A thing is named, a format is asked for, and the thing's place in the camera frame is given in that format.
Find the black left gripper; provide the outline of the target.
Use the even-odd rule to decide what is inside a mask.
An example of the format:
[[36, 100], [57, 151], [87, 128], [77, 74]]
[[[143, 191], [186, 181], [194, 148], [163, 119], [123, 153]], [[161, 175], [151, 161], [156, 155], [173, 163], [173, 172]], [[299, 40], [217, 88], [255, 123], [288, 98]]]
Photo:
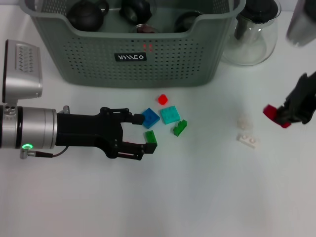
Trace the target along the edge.
[[142, 125], [143, 114], [132, 114], [128, 108], [102, 107], [97, 115], [57, 114], [56, 146], [96, 147], [108, 158], [141, 160], [153, 154], [157, 143], [136, 144], [122, 142], [121, 123]]

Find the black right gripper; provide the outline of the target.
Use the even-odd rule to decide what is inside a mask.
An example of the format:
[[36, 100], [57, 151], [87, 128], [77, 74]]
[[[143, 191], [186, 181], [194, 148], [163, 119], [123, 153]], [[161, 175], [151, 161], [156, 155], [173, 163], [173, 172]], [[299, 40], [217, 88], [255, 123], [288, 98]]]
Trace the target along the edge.
[[276, 111], [275, 121], [278, 124], [301, 122], [307, 124], [316, 110], [316, 73], [304, 73], [295, 88], [286, 98], [284, 105]]

